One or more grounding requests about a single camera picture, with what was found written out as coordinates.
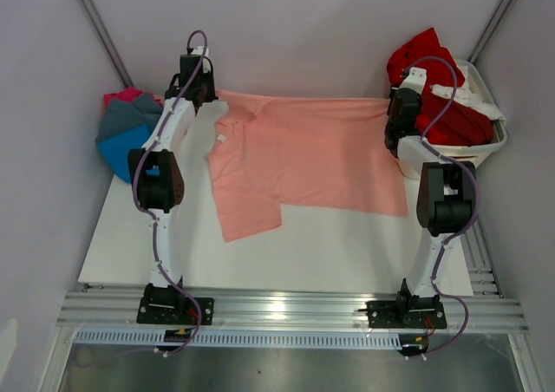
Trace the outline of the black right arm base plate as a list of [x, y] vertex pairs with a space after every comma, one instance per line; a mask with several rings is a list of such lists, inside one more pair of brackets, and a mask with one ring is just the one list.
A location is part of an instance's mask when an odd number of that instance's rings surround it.
[[438, 297], [410, 301], [370, 300], [357, 311], [367, 316], [372, 329], [444, 330], [447, 327], [446, 313]]

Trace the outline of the salmon pink t shirt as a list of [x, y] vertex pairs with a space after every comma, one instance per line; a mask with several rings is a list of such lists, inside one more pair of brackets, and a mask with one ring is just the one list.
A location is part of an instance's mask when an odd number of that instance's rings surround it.
[[273, 230], [283, 205], [405, 217], [404, 178], [384, 144], [385, 99], [223, 91], [207, 155], [226, 242]]

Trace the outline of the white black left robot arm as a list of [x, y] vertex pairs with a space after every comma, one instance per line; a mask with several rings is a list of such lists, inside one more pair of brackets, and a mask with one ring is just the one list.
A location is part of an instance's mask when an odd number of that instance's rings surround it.
[[206, 101], [215, 101], [213, 65], [206, 47], [188, 48], [170, 81], [162, 114], [152, 134], [127, 156], [134, 205], [149, 219], [153, 264], [148, 285], [172, 289], [182, 279], [176, 242], [178, 208], [185, 182], [177, 161], [187, 129]]

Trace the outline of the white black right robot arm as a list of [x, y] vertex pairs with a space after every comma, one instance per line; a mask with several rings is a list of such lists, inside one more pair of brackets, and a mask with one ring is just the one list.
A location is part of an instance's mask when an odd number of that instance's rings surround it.
[[389, 94], [385, 147], [402, 166], [419, 174], [416, 217], [422, 229], [415, 263], [397, 293], [395, 317], [405, 326], [417, 325], [427, 311], [438, 309], [441, 262], [477, 219], [479, 193], [475, 165], [438, 152], [418, 134], [416, 117], [422, 98], [409, 88]]

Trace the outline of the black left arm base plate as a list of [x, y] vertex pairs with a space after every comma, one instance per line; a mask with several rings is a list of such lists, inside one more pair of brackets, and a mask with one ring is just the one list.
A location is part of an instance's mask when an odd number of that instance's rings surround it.
[[173, 287], [160, 288], [148, 284], [143, 291], [136, 323], [158, 325], [211, 325], [215, 300], [196, 297], [199, 309], [191, 299]]

